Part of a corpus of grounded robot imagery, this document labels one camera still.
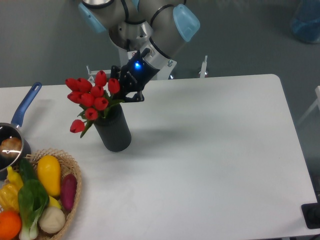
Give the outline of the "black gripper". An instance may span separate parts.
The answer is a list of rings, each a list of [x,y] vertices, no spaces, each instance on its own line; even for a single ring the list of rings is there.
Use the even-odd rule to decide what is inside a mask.
[[[145,100],[142,90],[145,85],[160,71],[147,63],[145,57],[151,52],[150,48],[139,50],[127,62],[120,67],[112,65],[110,78],[117,79],[120,84],[119,99],[124,103],[139,103]],[[136,92],[132,97],[127,96],[129,92]]]

